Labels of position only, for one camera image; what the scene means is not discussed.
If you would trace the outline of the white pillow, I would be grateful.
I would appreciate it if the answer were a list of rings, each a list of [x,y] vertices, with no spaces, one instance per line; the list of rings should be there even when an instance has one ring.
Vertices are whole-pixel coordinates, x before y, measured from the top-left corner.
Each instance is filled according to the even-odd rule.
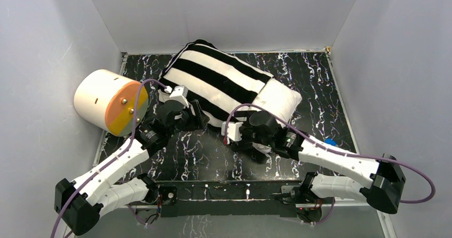
[[[271,78],[252,104],[289,122],[301,101],[302,97],[299,92],[290,89],[275,78]]]

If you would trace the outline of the black white striped pillowcase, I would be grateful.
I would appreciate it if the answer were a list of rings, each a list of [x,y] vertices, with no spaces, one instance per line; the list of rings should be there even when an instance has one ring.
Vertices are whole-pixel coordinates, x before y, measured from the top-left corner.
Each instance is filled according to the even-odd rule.
[[[271,73],[198,39],[170,60],[158,80],[172,88],[185,86],[187,100],[198,100],[209,125],[219,128],[236,106],[252,103],[272,78]]]

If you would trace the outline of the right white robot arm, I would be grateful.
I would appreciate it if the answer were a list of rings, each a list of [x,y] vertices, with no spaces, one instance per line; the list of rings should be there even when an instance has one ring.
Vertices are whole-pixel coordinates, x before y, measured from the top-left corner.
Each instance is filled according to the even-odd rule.
[[[311,163],[339,174],[307,173],[298,187],[282,190],[285,203],[341,198],[365,202],[387,214],[398,212],[406,178],[391,155],[366,160],[296,128],[282,127],[266,111],[252,111],[244,122],[229,123],[224,131],[235,150],[263,145],[282,158]]]

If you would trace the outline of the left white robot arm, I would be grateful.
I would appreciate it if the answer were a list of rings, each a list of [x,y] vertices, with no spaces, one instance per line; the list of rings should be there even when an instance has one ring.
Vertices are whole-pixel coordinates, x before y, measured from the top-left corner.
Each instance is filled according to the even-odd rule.
[[[121,185],[117,181],[165,148],[179,132],[204,129],[208,121],[198,100],[166,101],[153,117],[136,127],[119,150],[76,179],[59,181],[55,186],[55,211],[79,236],[91,230],[102,216],[132,202],[160,204],[160,186],[147,174]]]

